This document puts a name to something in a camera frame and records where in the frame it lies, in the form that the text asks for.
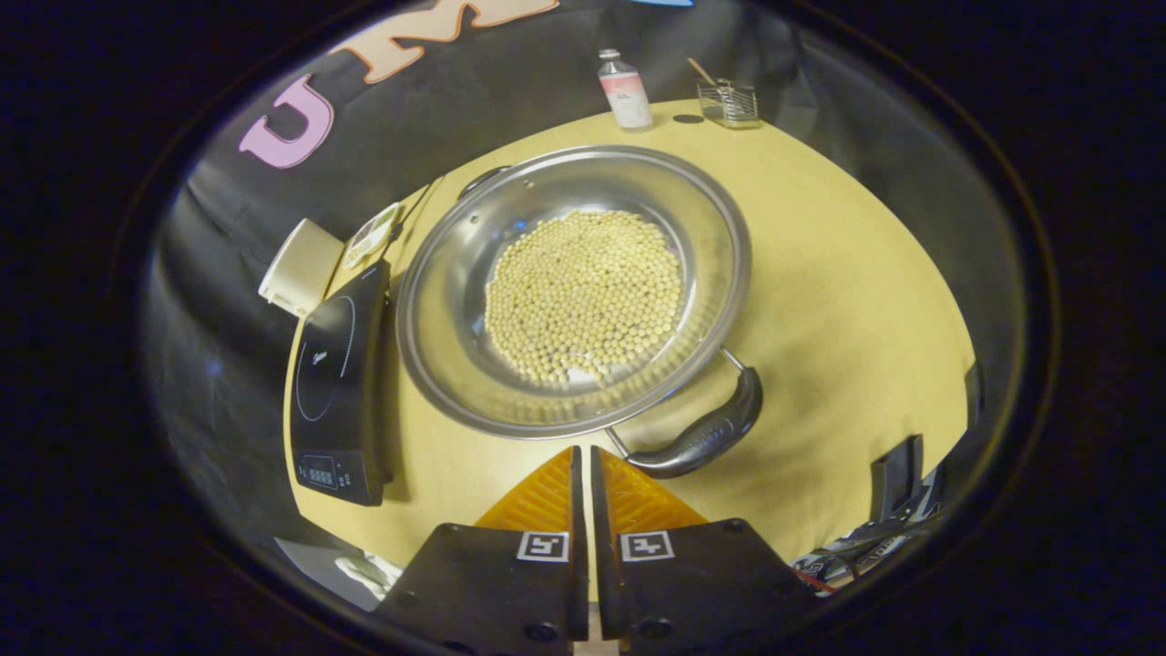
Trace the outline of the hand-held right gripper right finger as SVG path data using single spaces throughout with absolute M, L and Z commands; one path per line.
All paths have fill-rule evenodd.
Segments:
M 623 655 L 770 655 L 821 606 L 744 519 L 704 519 L 591 449 L 600 635 Z

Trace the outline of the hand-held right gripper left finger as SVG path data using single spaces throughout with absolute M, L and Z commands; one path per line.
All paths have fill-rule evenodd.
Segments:
M 435 528 L 375 619 L 458 655 L 570 655 L 588 639 L 582 474 L 567 447 L 475 524 Z

